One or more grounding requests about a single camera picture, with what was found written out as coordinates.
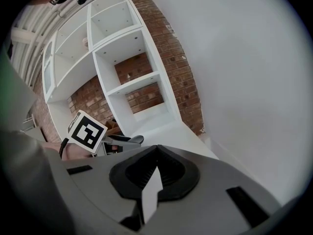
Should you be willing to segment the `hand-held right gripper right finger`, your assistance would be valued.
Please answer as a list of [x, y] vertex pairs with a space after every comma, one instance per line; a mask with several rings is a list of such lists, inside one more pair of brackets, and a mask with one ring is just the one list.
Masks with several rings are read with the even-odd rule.
[[241, 187], [268, 215], [281, 208], [264, 187], [223, 161], [178, 148], [171, 151], [200, 171], [195, 188], [177, 201], [161, 202], [143, 227], [145, 235], [237, 235], [250, 229], [227, 189]]

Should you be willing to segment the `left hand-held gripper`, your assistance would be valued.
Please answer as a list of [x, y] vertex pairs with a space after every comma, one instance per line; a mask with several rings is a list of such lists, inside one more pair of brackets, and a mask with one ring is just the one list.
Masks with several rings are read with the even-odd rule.
[[109, 135], [107, 126], [79, 110], [67, 128], [67, 140], [68, 157], [101, 157], [141, 147], [144, 137]]

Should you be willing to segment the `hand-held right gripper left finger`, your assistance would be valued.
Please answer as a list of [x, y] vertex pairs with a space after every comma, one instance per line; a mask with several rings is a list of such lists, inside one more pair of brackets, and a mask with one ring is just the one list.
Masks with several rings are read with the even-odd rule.
[[156, 235], [158, 147], [67, 161], [73, 181], [71, 214], [77, 235]]

